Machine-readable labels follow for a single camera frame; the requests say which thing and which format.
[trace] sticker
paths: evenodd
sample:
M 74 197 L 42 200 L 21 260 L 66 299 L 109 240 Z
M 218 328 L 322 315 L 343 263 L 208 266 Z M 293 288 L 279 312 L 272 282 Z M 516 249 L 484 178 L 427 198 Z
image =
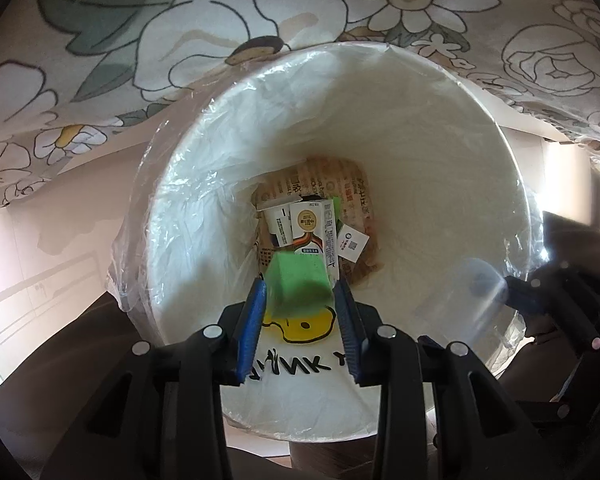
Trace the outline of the sticker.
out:
M 364 233 L 343 224 L 338 233 L 338 256 L 355 263 L 368 240 L 369 237 Z
M 305 231 L 313 231 L 317 225 L 315 213 L 309 209 L 304 209 L 298 214 L 298 225 Z

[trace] floral fabric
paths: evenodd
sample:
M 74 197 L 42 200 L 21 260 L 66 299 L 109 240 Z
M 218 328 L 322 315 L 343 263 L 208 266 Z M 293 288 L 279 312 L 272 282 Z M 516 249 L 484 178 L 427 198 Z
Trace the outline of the floral fabric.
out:
M 12 0 L 0 19 L 0 207 L 203 77 L 351 40 L 428 57 L 600 161 L 591 0 Z

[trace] green sponge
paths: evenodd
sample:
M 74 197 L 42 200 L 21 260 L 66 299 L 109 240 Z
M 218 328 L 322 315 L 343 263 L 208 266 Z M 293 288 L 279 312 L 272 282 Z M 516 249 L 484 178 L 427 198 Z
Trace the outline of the green sponge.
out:
M 307 317 L 333 307 L 333 291 L 321 254 L 277 251 L 265 272 L 267 313 L 273 319 Z
M 332 200 L 333 200 L 333 212 L 336 217 L 336 232 L 339 233 L 340 228 L 342 227 L 342 221 L 340 220 L 340 205 L 342 204 L 342 201 L 340 200 L 339 196 L 334 196 L 332 198 Z

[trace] cardboard box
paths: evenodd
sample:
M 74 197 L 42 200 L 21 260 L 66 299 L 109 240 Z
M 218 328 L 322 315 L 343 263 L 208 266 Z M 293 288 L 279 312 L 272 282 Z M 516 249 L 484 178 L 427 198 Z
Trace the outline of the cardboard box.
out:
M 296 202 L 290 206 L 296 254 L 321 254 L 331 286 L 340 279 L 336 255 L 336 217 L 333 200 Z
M 290 206 L 293 202 L 301 200 L 299 195 L 283 196 L 260 202 L 256 206 L 256 211 L 264 215 L 270 240 L 275 248 L 292 244 Z

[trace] white trash can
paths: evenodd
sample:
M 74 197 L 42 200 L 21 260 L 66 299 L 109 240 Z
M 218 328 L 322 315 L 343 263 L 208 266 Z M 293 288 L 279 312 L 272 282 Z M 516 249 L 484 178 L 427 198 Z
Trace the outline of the white trash can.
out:
M 250 202 L 258 176 L 312 155 L 349 158 L 366 171 L 383 267 L 353 294 L 405 332 L 462 258 L 524 275 L 537 251 L 499 127 L 451 74 L 403 49 L 293 52 L 170 109 L 139 169 L 111 271 L 123 309 L 143 317 L 159 342 L 185 339 L 246 298 L 258 272 Z M 502 346 L 511 319 L 504 308 L 498 329 L 474 343 L 481 358 Z M 222 390 L 232 424 L 295 442 L 376 432 L 379 389 L 354 384 L 330 321 L 329 335 L 308 344 L 263 328 L 253 373 Z

